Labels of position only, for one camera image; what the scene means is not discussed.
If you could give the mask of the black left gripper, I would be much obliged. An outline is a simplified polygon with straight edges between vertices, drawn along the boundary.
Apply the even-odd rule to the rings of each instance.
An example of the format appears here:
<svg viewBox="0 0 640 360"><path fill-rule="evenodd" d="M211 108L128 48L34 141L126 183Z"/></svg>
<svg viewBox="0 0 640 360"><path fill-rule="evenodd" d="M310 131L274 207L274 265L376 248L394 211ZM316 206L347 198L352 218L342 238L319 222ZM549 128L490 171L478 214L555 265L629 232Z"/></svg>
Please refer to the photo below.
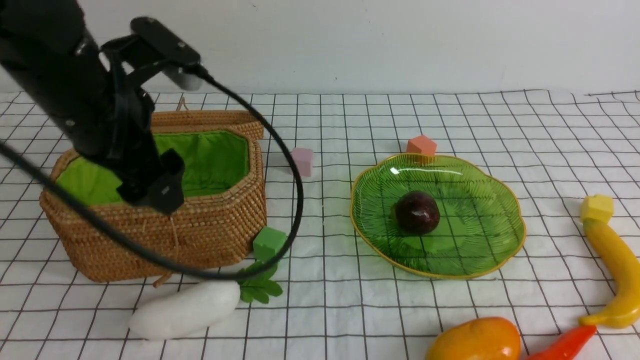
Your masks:
<svg viewBox="0 0 640 360"><path fill-rule="evenodd" d="M185 161L174 148L159 155L150 128L153 110L140 87L80 89L75 94L75 150L121 180L117 192L125 202L170 217L185 202Z"/></svg>

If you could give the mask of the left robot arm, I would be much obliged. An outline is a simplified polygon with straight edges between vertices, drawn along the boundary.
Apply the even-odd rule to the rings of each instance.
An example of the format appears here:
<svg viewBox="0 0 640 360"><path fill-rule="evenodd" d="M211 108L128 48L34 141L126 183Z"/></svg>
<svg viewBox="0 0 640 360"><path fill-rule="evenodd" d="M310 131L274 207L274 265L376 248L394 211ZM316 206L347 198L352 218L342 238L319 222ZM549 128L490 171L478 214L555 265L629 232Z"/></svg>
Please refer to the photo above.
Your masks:
<svg viewBox="0 0 640 360"><path fill-rule="evenodd" d="M126 203L172 215L185 202L185 162L158 150L155 105L142 84L201 57L151 17L132 19L130 29L100 46L76 0L3 0L1 66L76 153L119 178Z"/></svg>

